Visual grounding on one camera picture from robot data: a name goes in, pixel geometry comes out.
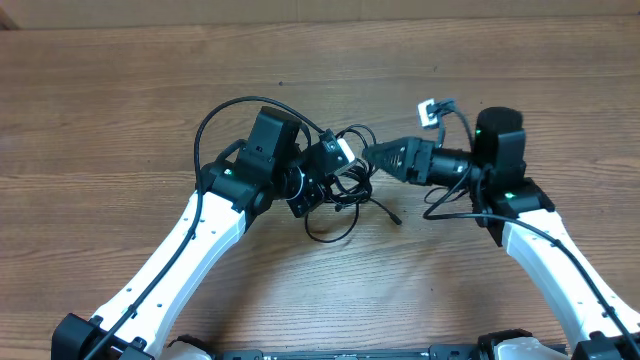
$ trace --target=wooden tabletop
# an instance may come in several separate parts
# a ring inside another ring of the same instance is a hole
[[[640,16],[0,32],[0,358],[49,356],[137,272],[193,191],[192,141],[233,97],[281,100],[324,128],[419,129],[416,104],[524,113],[527,173],[611,287],[640,308]],[[259,105],[205,131],[203,162]],[[447,146],[465,148],[457,121]],[[525,272],[472,220],[427,222],[427,188],[374,178],[345,241],[312,242],[276,203],[179,316],[216,348],[409,348],[522,327],[562,330]],[[468,200],[443,210],[469,210]],[[339,233],[352,210],[312,216]]]

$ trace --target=wooden table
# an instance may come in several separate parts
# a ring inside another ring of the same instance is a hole
[[[525,116],[528,174],[606,281],[640,308],[640,17],[429,20],[0,32],[0,357],[47,358],[146,261],[193,191],[192,141],[215,105],[279,99],[339,130],[420,135],[453,97]],[[204,135],[203,161],[258,105]],[[448,146],[465,148],[457,121]],[[408,348],[507,328],[564,341],[524,271],[471,220],[426,222],[426,188],[379,174],[347,241],[308,239],[274,204],[215,265],[171,338],[218,349]],[[468,210],[468,201],[446,210]],[[351,213],[312,216],[327,236]]]

